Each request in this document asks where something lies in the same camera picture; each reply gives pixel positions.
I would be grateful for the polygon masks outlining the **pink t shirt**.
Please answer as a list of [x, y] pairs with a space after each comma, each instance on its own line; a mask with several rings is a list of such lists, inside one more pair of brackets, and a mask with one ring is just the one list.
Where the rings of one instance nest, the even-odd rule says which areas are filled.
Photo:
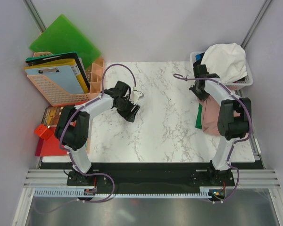
[[202, 131], [209, 135], [220, 136], [217, 128], [220, 105], [212, 96], [209, 96], [206, 100], [200, 102], [200, 104], [202, 105]]

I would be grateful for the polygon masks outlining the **green t shirt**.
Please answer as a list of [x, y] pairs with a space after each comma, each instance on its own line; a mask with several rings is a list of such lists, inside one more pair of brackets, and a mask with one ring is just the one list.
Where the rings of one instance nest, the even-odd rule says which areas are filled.
[[199, 104], [198, 114], [197, 114], [196, 124], [195, 124], [195, 128], [197, 128], [197, 129], [202, 129], [201, 115], [202, 115], [202, 105]]

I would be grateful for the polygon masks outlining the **white t shirt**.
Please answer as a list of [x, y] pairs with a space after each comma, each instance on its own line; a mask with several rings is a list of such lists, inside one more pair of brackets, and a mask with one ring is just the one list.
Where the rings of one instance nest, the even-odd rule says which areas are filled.
[[245, 50], [236, 43], [215, 44], [204, 53], [201, 64], [217, 74], [222, 83], [233, 83], [247, 76]]

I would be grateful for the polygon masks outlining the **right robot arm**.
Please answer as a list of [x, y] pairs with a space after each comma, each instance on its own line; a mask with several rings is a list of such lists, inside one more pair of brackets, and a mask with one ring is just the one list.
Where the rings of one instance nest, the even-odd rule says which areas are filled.
[[251, 100], [231, 93], [217, 74], [209, 74], [205, 65], [195, 66], [193, 72], [195, 83], [190, 90], [199, 101], [204, 102], [208, 97], [212, 97], [220, 107], [217, 129], [222, 137], [206, 174], [207, 181], [215, 186], [231, 177], [231, 155], [234, 145], [249, 139]]

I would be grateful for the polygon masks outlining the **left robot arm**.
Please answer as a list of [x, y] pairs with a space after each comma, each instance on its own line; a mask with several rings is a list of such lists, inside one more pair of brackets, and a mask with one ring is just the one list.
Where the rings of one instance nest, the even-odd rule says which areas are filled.
[[85, 150], [92, 120], [115, 108], [126, 121], [134, 122], [140, 109], [137, 102], [143, 97], [144, 94], [136, 87], [132, 89], [118, 81], [115, 87], [103, 90], [96, 98], [84, 104], [64, 106], [55, 137], [59, 140], [60, 148], [68, 152], [73, 168], [79, 172], [77, 178], [83, 185], [90, 185], [94, 180], [94, 173], [89, 171], [92, 164]]

